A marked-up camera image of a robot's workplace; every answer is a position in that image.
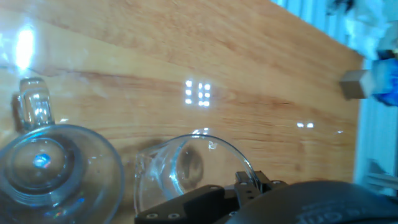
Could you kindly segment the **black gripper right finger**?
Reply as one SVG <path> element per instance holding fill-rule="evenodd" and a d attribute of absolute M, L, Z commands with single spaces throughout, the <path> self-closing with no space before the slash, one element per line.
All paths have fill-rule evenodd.
<path fill-rule="evenodd" d="M 288 186 L 288 184 L 282 180 L 270 180 L 262 171 L 255 171 L 255 180 L 258 189 L 262 194 L 274 190 L 279 189 L 281 187 Z"/>

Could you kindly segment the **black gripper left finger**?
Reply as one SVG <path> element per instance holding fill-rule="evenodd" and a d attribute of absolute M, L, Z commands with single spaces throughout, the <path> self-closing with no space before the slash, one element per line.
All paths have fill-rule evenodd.
<path fill-rule="evenodd" d="M 225 223 L 243 205 L 259 195 L 257 176 L 236 173 L 236 183 L 227 187 L 206 185 L 139 212 L 135 224 Z"/>

